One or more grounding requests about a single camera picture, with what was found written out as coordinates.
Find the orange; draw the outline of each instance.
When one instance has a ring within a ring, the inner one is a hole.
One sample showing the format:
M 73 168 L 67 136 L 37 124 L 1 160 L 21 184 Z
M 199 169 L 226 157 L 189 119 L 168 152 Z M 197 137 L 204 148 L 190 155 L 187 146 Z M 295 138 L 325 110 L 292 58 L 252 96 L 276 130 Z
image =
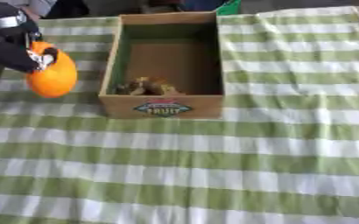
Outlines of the orange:
M 32 50 L 39 55 L 48 47 L 53 46 L 46 42 L 32 43 Z M 26 79 L 31 90 L 38 95 L 46 98 L 60 97 L 69 93 L 76 84 L 76 65 L 67 54 L 59 50 L 54 64 L 44 71 L 28 73 Z

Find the box label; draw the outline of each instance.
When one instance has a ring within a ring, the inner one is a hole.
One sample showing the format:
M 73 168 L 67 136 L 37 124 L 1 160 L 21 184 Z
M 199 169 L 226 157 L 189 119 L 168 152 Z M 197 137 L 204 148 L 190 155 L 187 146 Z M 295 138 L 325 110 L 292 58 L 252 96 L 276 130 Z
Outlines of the box label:
M 177 103 L 174 100 L 157 99 L 134 108 L 137 111 L 160 117 L 176 116 L 180 113 L 192 110 L 191 107 Z

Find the green checkered tablecloth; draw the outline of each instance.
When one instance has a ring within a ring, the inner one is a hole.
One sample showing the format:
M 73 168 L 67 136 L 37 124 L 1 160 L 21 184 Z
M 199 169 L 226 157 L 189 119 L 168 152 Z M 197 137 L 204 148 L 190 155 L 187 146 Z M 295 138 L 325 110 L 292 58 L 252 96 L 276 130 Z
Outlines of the green checkered tablecloth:
M 42 21 L 81 80 L 0 80 L 0 224 L 359 224 L 355 8 L 220 17 L 220 120 L 109 120 L 115 18 Z

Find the crumpled object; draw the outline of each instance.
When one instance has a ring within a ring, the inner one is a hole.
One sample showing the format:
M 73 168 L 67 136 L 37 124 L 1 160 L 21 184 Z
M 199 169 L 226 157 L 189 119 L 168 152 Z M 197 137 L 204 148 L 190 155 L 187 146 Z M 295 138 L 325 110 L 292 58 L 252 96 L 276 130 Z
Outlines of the crumpled object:
M 184 95 L 166 80 L 158 77 L 140 77 L 117 86 L 119 95 Z

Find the open cardboard box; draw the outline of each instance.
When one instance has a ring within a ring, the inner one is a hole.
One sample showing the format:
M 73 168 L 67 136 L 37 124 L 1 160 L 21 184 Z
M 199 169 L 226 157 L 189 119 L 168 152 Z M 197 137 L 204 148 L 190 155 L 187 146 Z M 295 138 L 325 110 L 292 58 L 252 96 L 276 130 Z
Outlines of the open cardboard box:
M 215 12 L 120 17 L 99 97 L 110 117 L 217 118 L 223 84 Z M 186 95 L 119 95 L 138 77 L 159 77 Z

